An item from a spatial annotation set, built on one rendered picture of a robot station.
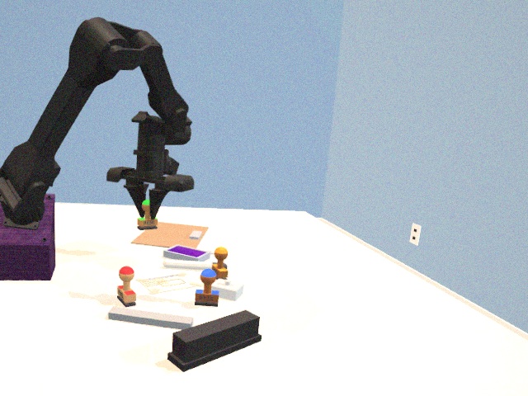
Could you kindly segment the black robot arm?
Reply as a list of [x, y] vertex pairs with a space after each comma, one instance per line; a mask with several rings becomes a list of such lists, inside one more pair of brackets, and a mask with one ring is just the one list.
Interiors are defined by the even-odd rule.
[[[191, 139], [189, 106], [172, 84], [160, 43], [147, 31], [104, 18], [81, 23], [69, 48], [68, 69], [30, 138], [17, 145], [0, 167], [0, 202], [5, 227], [37, 230], [45, 193], [61, 167], [54, 157], [94, 89], [119, 70], [140, 66], [149, 105], [158, 116], [139, 111], [138, 145], [183, 145]], [[36, 228], [35, 228], [36, 226]]]

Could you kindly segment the wooden rubber stamp with red knob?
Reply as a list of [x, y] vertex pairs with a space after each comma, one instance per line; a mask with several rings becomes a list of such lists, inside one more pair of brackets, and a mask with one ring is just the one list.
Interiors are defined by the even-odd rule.
[[120, 269], [119, 278], [123, 285], [117, 286], [117, 299], [125, 306], [136, 306], [136, 293], [130, 288], [130, 281], [134, 278], [134, 270], [129, 266]]

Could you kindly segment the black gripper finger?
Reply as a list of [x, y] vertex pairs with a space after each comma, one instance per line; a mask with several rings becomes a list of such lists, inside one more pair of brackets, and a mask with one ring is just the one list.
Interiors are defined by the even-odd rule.
[[151, 220], [155, 220], [158, 210], [165, 198], [168, 190], [149, 189], [149, 203]]
[[137, 211], [139, 212], [139, 217], [143, 218], [145, 215], [145, 212], [142, 209], [142, 203], [146, 200], [146, 191], [149, 187], [149, 183], [144, 183], [143, 185], [138, 186], [130, 186], [130, 185], [124, 185], [125, 188], [127, 188], [127, 191], [129, 192]]

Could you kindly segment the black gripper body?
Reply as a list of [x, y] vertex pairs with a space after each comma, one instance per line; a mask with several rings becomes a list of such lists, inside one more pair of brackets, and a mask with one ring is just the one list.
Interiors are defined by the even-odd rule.
[[183, 174], [172, 174], [164, 176], [164, 156], [167, 155], [165, 146], [143, 146], [137, 145], [133, 154], [137, 155], [136, 169], [131, 167], [111, 167], [106, 174], [108, 182], [118, 183], [121, 179], [126, 180], [126, 185], [138, 186], [144, 182], [154, 183], [154, 189], [168, 191], [193, 190], [195, 181], [192, 176]]

